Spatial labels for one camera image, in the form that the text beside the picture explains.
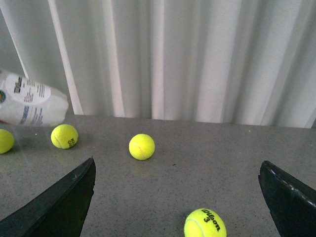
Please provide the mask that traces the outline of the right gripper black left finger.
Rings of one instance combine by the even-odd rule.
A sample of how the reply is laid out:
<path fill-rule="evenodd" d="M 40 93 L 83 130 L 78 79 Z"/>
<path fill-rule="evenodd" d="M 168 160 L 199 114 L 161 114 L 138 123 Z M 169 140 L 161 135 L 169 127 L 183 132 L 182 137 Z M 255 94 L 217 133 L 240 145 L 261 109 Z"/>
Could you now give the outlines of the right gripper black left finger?
<path fill-rule="evenodd" d="M 2 237 L 79 237 L 96 177 L 88 158 L 58 182 L 0 222 Z"/>

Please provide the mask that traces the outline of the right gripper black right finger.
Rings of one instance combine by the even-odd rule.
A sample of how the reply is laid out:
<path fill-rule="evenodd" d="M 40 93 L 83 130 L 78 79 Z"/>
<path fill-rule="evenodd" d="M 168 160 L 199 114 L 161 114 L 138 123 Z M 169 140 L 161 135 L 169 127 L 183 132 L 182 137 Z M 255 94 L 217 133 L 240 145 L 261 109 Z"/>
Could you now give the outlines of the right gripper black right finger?
<path fill-rule="evenodd" d="M 316 191 L 268 160 L 260 167 L 260 188 L 282 237 L 316 235 Z"/>

